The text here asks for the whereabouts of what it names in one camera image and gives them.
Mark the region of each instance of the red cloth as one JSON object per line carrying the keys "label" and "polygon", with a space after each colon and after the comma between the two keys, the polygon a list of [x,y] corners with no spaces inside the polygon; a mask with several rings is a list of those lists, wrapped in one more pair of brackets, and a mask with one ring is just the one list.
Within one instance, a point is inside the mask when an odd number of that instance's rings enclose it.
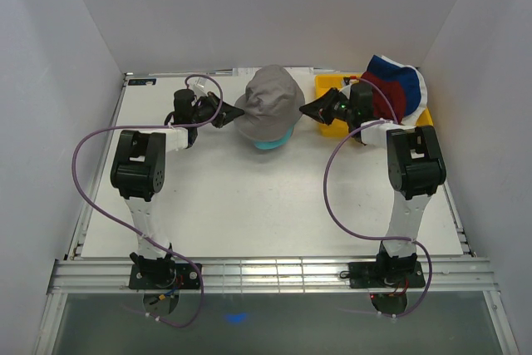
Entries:
{"label": "red cloth", "polygon": [[[396,113],[397,121],[401,122],[406,112],[406,97],[401,84],[398,81],[383,81],[367,71],[362,74],[362,78],[370,81],[381,89],[384,96],[386,96],[392,105],[392,108]],[[390,108],[375,89],[373,89],[373,115],[376,118],[393,120]]]}

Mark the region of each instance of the white wall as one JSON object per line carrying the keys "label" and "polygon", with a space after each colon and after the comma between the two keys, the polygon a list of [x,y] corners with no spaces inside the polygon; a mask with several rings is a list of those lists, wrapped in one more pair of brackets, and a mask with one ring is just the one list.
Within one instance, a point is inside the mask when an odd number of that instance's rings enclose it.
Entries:
{"label": "white wall", "polygon": [[[30,353],[81,198],[75,144],[109,124],[121,74],[82,0],[0,0],[0,353]],[[102,140],[80,163],[87,183]]]}
{"label": "white wall", "polygon": [[456,0],[84,0],[121,70],[420,65]]}
{"label": "white wall", "polygon": [[532,0],[458,0],[421,70],[465,232],[532,353]]}

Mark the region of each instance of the gray hat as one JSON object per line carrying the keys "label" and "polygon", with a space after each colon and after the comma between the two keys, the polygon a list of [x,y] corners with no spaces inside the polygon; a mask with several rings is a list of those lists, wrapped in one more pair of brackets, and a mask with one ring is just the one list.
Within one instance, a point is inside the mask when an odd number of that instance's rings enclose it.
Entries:
{"label": "gray hat", "polygon": [[234,103],[245,112],[234,124],[252,141],[278,141],[299,121],[303,104],[305,96],[288,71],[267,66],[255,73],[245,94]]}

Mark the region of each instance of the yellow bin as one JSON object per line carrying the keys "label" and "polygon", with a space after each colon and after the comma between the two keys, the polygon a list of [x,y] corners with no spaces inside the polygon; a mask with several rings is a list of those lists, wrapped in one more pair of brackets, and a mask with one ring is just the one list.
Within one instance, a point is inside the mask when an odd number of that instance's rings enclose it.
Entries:
{"label": "yellow bin", "polygon": [[[314,80],[316,84],[316,98],[323,96],[332,87],[342,89],[344,87],[343,78],[345,76],[359,77],[361,76],[361,74],[316,75],[316,78]],[[416,125],[433,125],[431,113],[429,112],[428,108],[421,113],[421,115],[417,119]],[[331,125],[318,124],[318,127],[319,130],[322,132],[322,135],[329,137],[344,137],[349,133],[349,130],[347,129],[347,124],[339,120],[334,120]]]}

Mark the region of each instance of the black sticker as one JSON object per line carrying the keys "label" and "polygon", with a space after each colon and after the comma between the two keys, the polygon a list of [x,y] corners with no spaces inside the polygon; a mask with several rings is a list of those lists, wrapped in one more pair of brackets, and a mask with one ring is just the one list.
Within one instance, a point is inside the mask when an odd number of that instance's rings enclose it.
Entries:
{"label": "black sticker", "polygon": [[154,85],[157,82],[155,78],[151,79],[130,79],[127,82],[127,86],[146,86],[146,85]]}

